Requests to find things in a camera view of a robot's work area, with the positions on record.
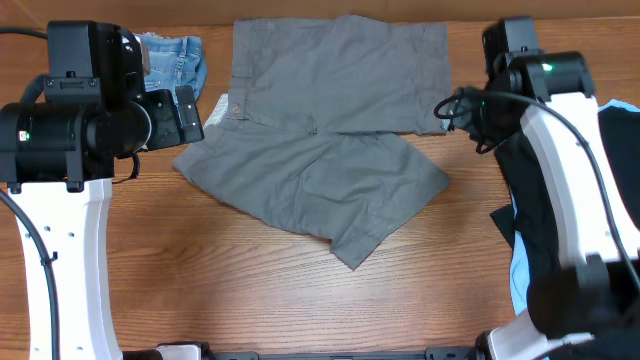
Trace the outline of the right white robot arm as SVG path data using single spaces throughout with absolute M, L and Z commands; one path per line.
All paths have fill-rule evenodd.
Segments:
M 484 89 L 459 90 L 434 113 L 480 145 L 528 140 L 556 221 L 560 269 L 531 283 L 515 320 L 480 337 L 476 358 L 542 359 L 638 325 L 639 231 L 602 144 L 583 56 L 506 53 L 488 74 Z

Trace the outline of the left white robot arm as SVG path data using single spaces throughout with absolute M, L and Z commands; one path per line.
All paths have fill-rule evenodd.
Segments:
M 201 140 L 188 86 L 120 91 L 76 82 L 1 111 L 2 201 L 23 246 L 34 359 L 124 359 L 111 315 L 106 228 L 114 163 Z

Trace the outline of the grey cotton shorts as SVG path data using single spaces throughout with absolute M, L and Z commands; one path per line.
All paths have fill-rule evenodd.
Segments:
M 447 187 L 407 136 L 443 133 L 433 110 L 451 87 L 443 23 L 240 20 L 227 112 L 174 166 L 356 268 Z

